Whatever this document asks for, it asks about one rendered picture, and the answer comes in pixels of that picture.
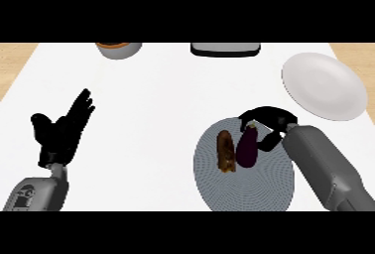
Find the round grey woven placemat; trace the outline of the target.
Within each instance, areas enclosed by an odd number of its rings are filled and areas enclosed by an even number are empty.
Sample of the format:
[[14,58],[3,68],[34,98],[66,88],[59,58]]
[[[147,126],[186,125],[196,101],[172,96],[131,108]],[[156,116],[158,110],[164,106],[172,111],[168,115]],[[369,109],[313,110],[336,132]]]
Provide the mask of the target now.
[[293,193],[293,171],[282,144],[258,151],[255,165],[223,173],[217,167],[217,136],[223,130],[231,134],[233,144],[242,137],[242,121],[226,118],[203,132],[195,150],[193,173],[196,187],[214,211],[286,211]]

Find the grey pot with orange rim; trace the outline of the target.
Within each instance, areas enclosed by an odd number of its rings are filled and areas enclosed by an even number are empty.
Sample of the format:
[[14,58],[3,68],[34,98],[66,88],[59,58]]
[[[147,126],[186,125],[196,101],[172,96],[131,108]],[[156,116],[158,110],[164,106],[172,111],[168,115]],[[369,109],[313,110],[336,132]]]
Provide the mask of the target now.
[[96,43],[96,47],[107,59],[124,60],[138,52],[141,43]]

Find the dark grey appliance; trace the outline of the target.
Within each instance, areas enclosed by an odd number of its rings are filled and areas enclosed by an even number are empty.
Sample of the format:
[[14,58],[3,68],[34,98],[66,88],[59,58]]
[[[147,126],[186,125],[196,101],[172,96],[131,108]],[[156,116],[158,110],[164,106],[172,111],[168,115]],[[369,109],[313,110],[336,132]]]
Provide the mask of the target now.
[[211,58],[254,57],[261,50],[259,43],[192,43],[190,52],[195,56]]

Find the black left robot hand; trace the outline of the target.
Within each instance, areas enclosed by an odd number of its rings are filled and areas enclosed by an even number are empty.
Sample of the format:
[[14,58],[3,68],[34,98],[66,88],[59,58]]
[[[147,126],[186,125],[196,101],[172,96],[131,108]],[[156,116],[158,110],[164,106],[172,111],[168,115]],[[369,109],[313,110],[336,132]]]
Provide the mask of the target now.
[[91,92],[84,89],[68,114],[56,122],[42,113],[31,116],[35,140],[41,145],[38,166],[63,166],[72,161],[82,132],[94,112]]

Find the white round plate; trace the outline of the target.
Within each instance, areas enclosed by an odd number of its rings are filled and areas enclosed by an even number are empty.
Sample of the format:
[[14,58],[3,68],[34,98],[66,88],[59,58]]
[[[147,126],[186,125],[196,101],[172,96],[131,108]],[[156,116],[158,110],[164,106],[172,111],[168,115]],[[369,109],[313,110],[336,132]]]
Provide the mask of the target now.
[[333,57],[299,53],[283,63],[280,79],[301,108],[330,121],[350,121],[366,110],[367,93],[360,77]]

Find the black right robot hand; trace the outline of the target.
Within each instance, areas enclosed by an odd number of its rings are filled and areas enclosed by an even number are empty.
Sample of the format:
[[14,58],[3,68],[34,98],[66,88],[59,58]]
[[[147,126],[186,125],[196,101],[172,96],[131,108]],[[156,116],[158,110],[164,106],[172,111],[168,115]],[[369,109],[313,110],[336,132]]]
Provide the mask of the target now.
[[273,130],[258,143],[258,149],[264,152],[268,152],[279,144],[282,133],[286,132],[286,125],[296,123],[296,117],[286,110],[271,106],[261,106],[248,110],[239,116],[239,119],[242,120],[240,131],[245,131],[245,126],[252,120]]

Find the brown baked potato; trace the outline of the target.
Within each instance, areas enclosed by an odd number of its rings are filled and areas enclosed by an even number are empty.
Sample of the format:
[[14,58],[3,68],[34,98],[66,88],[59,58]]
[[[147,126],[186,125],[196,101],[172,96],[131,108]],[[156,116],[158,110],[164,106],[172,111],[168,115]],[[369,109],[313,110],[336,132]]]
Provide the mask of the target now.
[[217,159],[221,172],[233,172],[236,170],[234,144],[227,130],[223,130],[217,136]]

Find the purple eggplant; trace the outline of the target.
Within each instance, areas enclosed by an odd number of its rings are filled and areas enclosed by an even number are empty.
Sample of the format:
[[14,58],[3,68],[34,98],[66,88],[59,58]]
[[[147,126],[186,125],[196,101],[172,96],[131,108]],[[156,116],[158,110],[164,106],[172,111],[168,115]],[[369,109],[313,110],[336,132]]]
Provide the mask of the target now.
[[236,147],[236,161],[243,168],[255,165],[258,158],[258,129],[254,125],[246,126]]

